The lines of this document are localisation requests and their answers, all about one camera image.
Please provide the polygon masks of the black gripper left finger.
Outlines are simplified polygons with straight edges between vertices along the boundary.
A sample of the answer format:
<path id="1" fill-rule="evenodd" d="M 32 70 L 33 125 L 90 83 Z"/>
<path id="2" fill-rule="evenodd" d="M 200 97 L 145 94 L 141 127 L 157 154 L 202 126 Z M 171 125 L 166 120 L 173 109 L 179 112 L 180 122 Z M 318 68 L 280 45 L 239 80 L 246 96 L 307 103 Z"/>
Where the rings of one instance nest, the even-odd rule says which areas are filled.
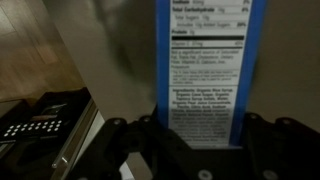
<path id="1" fill-rule="evenodd" d="M 69 171 L 66 180 L 122 180 L 120 167 L 132 153 L 142 156 L 151 171 L 151 180 L 167 180 L 160 148 L 142 126 L 144 118 L 153 122 L 156 115 L 157 108 L 154 108 L 151 115 L 144 115 L 132 123 L 119 117 L 107 120 Z"/>

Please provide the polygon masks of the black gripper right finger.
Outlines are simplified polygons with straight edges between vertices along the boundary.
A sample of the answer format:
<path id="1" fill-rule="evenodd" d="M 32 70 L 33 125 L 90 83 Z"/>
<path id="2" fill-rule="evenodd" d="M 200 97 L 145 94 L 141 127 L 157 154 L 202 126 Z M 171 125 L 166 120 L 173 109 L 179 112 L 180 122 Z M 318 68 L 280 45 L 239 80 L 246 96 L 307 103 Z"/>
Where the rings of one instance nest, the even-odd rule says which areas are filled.
<path id="1" fill-rule="evenodd" d="M 320 133 L 293 118 L 246 113 L 243 145 L 254 180 L 320 180 Z"/>

